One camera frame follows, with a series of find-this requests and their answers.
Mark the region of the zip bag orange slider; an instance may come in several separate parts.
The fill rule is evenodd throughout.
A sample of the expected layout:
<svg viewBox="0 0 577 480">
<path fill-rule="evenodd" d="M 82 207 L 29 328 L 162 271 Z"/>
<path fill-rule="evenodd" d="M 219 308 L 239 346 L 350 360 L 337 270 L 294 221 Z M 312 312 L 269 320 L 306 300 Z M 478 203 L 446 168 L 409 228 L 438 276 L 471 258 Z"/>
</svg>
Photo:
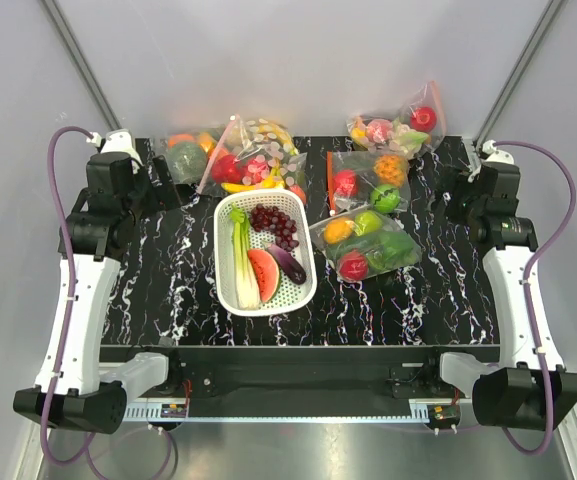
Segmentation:
<svg viewBox="0 0 577 480">
<path fill-rule="evenodd" d="M 327 181 L 328 181 L 328 200 L 329 208 L 332 214 L 339 214 L 344 211 L 350 211 L 361 207 L 374 207 L 370 202 L 370 194 L 382 183 L 373 171 L 377 158 L 381 155 L 395 155 L 384 152 L 368 151 L 347 151 L 347 152 L 328 152 L 326 158 Z M 333 176 L 338 171 L 351 169 L 356 172 L 358 180 L 358 193 L 353 197 L 338 196 L 333 192 Z M 401 202 L 397 210 L 391 215 L 404 212 L 408 209 L 411 200 L 411 189 L 409 186 L 409 173 L 407 182 L 399 189 Z"/>
</svg>

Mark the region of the fake pineapple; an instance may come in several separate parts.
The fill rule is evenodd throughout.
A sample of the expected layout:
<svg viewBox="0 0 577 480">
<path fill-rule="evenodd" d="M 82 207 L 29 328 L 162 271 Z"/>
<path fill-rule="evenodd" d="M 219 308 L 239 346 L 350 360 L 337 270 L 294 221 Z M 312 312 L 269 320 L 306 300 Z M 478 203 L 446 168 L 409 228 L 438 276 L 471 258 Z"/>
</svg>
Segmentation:
<svg viewBox="0 0 577 480">
<path fill-rule="evenodd" d="M 409 162 L 397 155 L 381 155 L 377 158 L 373 171 L 382 183 L 400 188 L 407 182 Z"/>
</svg>

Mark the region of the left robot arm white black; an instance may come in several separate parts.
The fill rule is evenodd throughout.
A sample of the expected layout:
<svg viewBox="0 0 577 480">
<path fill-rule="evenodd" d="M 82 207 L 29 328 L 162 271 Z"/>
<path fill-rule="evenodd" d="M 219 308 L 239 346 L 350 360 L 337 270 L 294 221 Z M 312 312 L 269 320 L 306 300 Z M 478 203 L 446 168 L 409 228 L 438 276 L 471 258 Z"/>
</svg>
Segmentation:
<svg viewBox="0 0 577 480">
<path fill-rule="evenodd" d="M 33 386 L 15 393 L 13 409 L 48 428 L 112 434 L 142 394 L 171 396 L 183 386 L 184 372 L 166 350 L 139 352 L 108 373 L 99 369 L 122 258 L 140 221 L 180 200 L 165 159 L 144 162 L 128 130 L 85 136 L 96 148 L 87 185 L 71 212 L 57 209 L 60 287 L 49 345 Z"/>
</svg>

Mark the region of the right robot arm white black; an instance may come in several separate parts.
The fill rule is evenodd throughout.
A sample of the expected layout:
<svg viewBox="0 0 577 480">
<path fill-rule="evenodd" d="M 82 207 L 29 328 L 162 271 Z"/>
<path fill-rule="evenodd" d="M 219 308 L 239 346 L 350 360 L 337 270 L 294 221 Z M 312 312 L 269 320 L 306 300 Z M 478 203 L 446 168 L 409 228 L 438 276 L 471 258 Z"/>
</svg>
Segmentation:
<svg viewBox="0 0 577 480">
<path fill-rule="evenodd" d="M 472 401 L 477 422 L 504 430 L 553 432 L 577 403 L 577 373 L 568 371 L 550 334 L 534 224 L 518 215 L 521 173 L 507 141 L 489 140 L 476 166 L 444 170 L 431 203 L 466 227 L 488 278 L 500 332 L 500 357 L 488 366 L 465 353 L 444 353 L 422 371 L 434 396 L 455 387 Z"/>
</svg>

